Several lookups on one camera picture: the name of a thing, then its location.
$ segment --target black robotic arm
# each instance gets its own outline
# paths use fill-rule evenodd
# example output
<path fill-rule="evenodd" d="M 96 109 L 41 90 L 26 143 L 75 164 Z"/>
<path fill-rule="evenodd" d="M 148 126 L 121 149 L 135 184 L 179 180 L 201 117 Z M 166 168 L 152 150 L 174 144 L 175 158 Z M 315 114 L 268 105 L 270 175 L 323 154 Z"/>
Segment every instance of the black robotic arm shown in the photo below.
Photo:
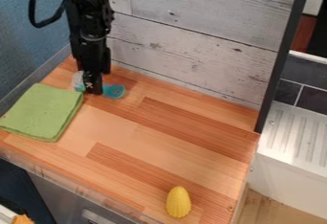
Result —
<path fill-rule="evenodd" d="M 109 74 L 111 66 L 106 35 L 110 33 L 114 12 L 109 0 L 63 0 L 51 18 L 38 23 L 34 18 L 35 1 L 30 0 L 29 18 L 36 28 L 55 22 L 66 11 L 72 54 L 78 69 L 84 71 L 86 92 L 101 95 L 102 73 Z"/>

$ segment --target yellow toy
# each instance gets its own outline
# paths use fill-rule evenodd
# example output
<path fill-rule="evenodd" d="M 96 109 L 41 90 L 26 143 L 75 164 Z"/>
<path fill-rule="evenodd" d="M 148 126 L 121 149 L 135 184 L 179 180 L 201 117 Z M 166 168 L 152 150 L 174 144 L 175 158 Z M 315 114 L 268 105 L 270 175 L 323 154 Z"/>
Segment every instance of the yellow toy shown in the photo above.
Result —
<path fill-rule="evenodd" d="M 183 187 L 173 188 L 167 196 L 165 207 L 171 216 L 186 216 L 191 210 L 191 201 L 187 190 Z"/>

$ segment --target dark wall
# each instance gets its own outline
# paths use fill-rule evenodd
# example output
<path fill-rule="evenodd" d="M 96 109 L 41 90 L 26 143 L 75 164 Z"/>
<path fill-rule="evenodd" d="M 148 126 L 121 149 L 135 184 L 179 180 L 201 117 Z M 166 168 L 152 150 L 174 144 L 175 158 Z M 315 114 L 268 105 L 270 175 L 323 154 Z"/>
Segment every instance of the dark wall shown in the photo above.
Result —
<path fill-rule="evenodd" d="M 61 0 L 37 0 L 37 20 L 53 14 Z M 45 29 L 28 19 L 29 0 L 0 0 L 0 100 L 68 44 L 65 17 Z"/>
<path fill-rule="evenodd" d="M 274 99 L 327 115 L 327 63 L 288 56 Z"/>

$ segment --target metal frame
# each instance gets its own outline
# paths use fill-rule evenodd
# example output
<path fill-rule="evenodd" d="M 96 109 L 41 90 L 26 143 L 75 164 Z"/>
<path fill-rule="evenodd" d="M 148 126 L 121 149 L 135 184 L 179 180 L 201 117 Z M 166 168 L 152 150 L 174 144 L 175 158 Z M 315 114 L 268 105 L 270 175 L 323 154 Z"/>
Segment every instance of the metal frame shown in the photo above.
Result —
<path fill-rule="evenodd" d="M 266 90 L 265 98 L 262 102 L 260 113 L 255 125 L 255 132 L 261 133 L 265 125 L 268 113 L 271 109 L 274 93 L 276 91 L 281 73 L 283 71 L 287 56 L 291 49 L 293 38 L 299 23 L 301 14 L 303 13 L 306 0 L 294 0 L 290 18 L 287 23 L 285 33 L 280 44 L 278 55 L 272 69 L 272 75 Z"/>

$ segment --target green towel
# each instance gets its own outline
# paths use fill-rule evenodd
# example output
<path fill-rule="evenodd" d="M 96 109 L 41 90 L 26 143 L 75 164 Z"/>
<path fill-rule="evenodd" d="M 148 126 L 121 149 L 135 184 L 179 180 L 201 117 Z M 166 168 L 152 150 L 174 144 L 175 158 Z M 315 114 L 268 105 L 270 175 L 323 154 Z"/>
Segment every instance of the green towel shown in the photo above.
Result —
<path fill-rule="evenodd" d="M 36 83 L 0 120 L 0 128 L 55 142 L 80 107 L 82 98 L 80 92 Z"/>

